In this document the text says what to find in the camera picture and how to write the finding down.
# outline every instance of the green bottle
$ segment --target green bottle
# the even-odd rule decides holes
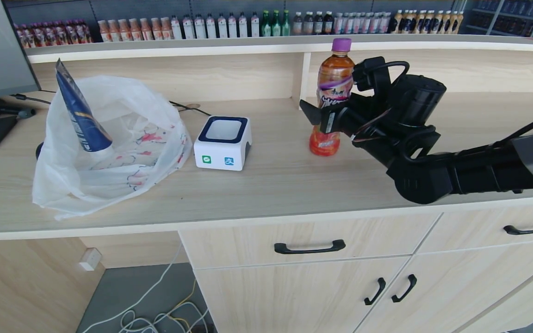
[[[273,23],[271,24],[271,27],[274,37],[281,36],[281,25],[279,25],[279,11],[277,9],[273,10]]]
[[[289,25],[289,11],[283,11],[283,25],[281,26],[281,36],[289,36],[291,34],[291,26]]]
[[[271,36],[271,25],[268,19],[268,11],[262,11],[262,26],[260,26],[260,31],[262,32],[263,37]]]

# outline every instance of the white plastic bag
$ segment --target white plastic bag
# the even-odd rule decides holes
[[[76,83],[112,137],[114,154],[95,160],[82,149],[57,92],[32,186],[32,202],[61,211],[57,220],[143,194],[179,169],[192,147],[178,110],[139,80],[95,76]]]

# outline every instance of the toothpaste tube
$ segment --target toothpaste tube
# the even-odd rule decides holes
[[[57,82],[83,150],[94,153],[96,160],[111,155],[112,138],[96,121],[80,89],[75,84],[61,59],[57,60]]]

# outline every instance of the counter top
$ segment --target counter top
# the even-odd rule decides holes
[[[419,206],[403,199],[383,165],[343,137],[337,155],[311,154],[311,126],[291,99],[203,103],[211,114],[248,116],[254,145],[242,172],[199,169],[194,159],[148,192],[85,217],[55,221],[32,204],[34,150],[46,112],[20,120],[0,145],[0,240],[135,234],[161,230],[318,221],[533,203],[533,190],[448,196]],[[181,113],[195,139],[206,116]],[[502,139],[533,120],[533,93],[447,93],[432,114],[442,134],[433,151],[457,151]]]
[[[136,57],[328,52],[332,40],[337,37],[288,36],[95,43],[38,47],[25,51],[31,63],[55,62],[59,58],[62,61],[80,61]],[[533,51],[533,38],[524,37],[438,34],[360,34],[347,37],[353,40],[351,51],[416,49]]]

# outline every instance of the drawer handle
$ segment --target drawer handle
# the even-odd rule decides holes
[[[519,230],[514,226],[504,226],[503,230],[505,230],[506,233],[513,234],[515,236],[518,234],[533,234],[533,230]]]
[[[378,279],[378,284],[379,284],[379,289],[378,289],[378,292],[376,293],[376,295],[374,296],[374,298],[372,298],[370,300],[369,297],[366,297],[366,299],[363,300],[364,302],[366,302],[366,305],[372,305],[376,301],[377,297],[379,297],[379,294],[381,294],[381,292],[384,291],[384,289],[385,289],[385,280],[384,280],[383,277]]]
[[[406,295],[408,295],[410,293],[410,291],[416,285],[416,276],[414,274],[410,274],[409,275],[409,281],[410,281],[410,286],[409,286],[408,289],[406,289],[406,292],[404,293],[404,295],[402,295],[402,297],[397,297],[396,295],[392,296],[392,302],[400,303],[400,301],[402,301],[406,297]]]
[[[326,253],[336,252],[346,247],[344,240],[333,240],[332,247],[328,249],[313,249],[313,250],[290,250],[285,243],[275,243],[275,252],[280,254],[309,254],[309,253]]]

